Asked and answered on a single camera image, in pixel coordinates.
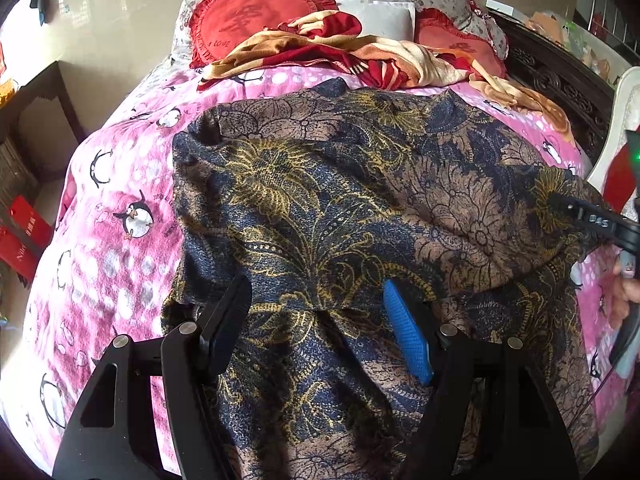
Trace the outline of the person right hand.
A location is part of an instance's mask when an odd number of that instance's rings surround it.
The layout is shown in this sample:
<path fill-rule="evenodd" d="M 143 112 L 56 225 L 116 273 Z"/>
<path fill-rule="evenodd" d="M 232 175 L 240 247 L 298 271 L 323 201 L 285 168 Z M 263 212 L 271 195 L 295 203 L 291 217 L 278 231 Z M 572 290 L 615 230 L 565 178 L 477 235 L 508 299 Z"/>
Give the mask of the person right hand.
<path fill-rule="evenodd" d="M 623 268 L 617 261 L 613 268 L 614 280 L 611 292 L 610 325 L 613 330 L 618 330 L 628 318 L 631 304 L 640 301 L 639 281 L 635 278 L 625 278 Z"/>

